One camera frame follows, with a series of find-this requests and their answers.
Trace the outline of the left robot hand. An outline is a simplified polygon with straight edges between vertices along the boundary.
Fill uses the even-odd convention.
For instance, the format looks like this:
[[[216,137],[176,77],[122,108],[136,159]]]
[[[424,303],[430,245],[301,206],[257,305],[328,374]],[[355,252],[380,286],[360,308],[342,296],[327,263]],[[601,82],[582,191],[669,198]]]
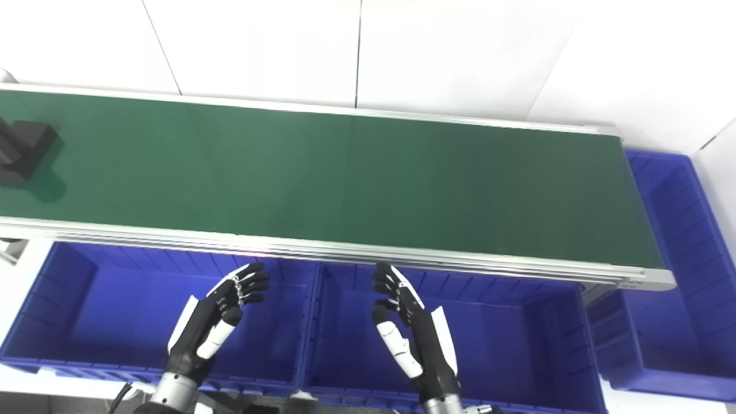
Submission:
[[[242,322],[244,306],[265,300],[269,280],[265,264],[253,262],[232,270],[205,298],[191,296],[169,338],[164,372],[202,385],[216,353]]]

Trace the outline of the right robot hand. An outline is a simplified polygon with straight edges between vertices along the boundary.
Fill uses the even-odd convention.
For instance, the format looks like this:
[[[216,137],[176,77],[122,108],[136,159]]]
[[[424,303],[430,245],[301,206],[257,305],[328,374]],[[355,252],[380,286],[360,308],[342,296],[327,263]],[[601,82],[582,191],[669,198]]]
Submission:
[[[378,262],[371,278],[373,291],[385,295],[371,319],[420,402],[459,396],[457,354],[443,307],[428,311],[412,283],[389,263]]]

